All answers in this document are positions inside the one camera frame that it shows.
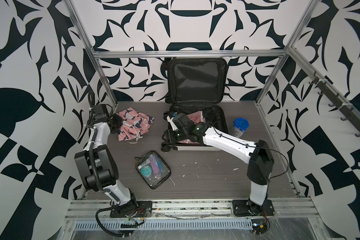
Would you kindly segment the red white striped shirt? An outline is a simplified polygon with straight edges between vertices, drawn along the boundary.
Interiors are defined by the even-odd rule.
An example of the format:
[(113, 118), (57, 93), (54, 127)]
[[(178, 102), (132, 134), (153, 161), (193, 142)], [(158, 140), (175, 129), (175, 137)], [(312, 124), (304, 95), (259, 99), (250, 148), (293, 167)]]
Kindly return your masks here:
[[(197, 124), (197, 123), (199, 123), (199, 122), (203, 122), (203, 123), (206, 122), (206, 118), (205, 118), (204, 115), (203, 115), (203, 111), (197, 111), (197, 112), (194, 112), (194, 113), (191, 113), (191, 114), (187, 114), (187, 117), (188, 117), (192, 122), (194, 122), (195, 124)], [(201, 145), (200, 143), (198, 143), (198, 142), (193, 142), (193, 141), (191, 141), (191, 140), (189, 140), (189, 139), (179, 141), (178, 143), (179, 143), (179, 144), (187, 144), (187, 145)]]

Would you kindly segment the pink patterned shorts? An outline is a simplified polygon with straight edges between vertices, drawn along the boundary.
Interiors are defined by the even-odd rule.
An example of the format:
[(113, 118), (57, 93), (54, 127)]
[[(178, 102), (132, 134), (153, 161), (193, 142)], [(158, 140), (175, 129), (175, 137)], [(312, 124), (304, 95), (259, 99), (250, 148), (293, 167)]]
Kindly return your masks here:
[(132, 142), (132, 144), (136, 144), (143, 138), (144, 134), (149, 132), (149, 128), (155, 119), (154, 117), (138, 112), (133, 108), (118, 112), (117, 115), (123, 120), (118, 136), (119, 141), (134, 140), (135, 142)]

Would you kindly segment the clear toiletry pouch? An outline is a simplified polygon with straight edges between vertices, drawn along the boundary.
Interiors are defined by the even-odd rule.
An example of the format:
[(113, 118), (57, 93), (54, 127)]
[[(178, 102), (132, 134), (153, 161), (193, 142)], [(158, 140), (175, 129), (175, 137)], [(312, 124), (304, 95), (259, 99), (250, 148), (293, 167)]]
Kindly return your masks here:
[(161, 186), (172, 174), (169, 165), (156, 151), (135, 157), (135, 160), (135, 169), (152, 190)]

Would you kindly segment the blue lid plastic jar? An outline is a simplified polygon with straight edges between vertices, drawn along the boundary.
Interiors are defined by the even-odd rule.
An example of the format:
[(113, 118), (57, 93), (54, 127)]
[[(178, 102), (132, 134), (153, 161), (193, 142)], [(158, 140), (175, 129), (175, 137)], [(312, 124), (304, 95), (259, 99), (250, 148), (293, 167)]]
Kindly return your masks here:
[(249, 122), (244, 118), (236, 118), (233, 121), (231, 135), (240, 138), (249, 127)]

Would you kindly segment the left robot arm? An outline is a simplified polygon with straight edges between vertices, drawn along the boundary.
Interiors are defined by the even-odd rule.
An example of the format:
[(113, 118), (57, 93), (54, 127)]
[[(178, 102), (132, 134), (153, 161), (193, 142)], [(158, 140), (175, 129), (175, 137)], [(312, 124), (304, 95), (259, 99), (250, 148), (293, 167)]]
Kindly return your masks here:
[(75, 154), (75, 163), (86, 190), (93, 190), (106, 195), (111, 200), (108, 208), (95, 213), (99, 227), (113, 237), (125, 238), (132, 233), (112, 232), (100, 221), (99, 214), (115, 211), (130, 221), (139, 209), (133, 192), (119, 179), (119, 170), (107, 147), (109, 135), (119, 133), (123, 119), (108, 111), (106, 104), (95, 104), (95, 93), (88, 94), (90, 116), (85, 127), (90, 130), (89, 141), (84, 149)]

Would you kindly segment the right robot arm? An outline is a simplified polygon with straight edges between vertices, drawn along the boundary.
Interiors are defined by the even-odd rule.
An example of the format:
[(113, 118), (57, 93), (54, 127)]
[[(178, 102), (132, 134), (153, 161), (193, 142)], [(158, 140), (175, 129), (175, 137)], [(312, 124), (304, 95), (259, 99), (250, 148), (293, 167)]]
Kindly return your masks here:
[(176, 112), (164, 113), (164, 119), (171, 126), (165, 132), (168, 141), (175, 143), (190, 140), (222, 150), (248, 164), (247, 177), (251, 181), (251, 192), (236, 216), (266, 216), (270, 208), (266, 206), (270, 181), (288, 172), (284, 170), (283, 173), (273, 175), (275, 159), (272, 153), (282, 157), (285, 155), (269, 148), (265, 141), (246, 141), (222, 132), (217, 129), (215, 122), (196, 122), (186, 114)]

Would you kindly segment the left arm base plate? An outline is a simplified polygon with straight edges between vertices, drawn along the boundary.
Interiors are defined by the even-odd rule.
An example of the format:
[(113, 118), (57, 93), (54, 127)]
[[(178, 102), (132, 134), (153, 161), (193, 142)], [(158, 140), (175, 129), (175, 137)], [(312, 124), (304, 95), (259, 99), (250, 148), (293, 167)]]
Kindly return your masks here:
[(115, 206), (110, 213), (111, 218), (126, 218), (132, 216), (133, 218), (143, 218), (152, 213), (152, 201), (133, 201), (128, 202), (122, 206)]

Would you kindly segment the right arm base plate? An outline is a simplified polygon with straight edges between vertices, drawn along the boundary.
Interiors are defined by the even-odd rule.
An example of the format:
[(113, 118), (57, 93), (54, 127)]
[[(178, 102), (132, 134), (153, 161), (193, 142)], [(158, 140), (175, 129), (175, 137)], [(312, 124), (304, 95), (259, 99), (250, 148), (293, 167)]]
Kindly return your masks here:
[(274, 216), (275, 209), (271, 200), (259, 206), (250, 200), (232, 200), (233, 213), (237, 217)]

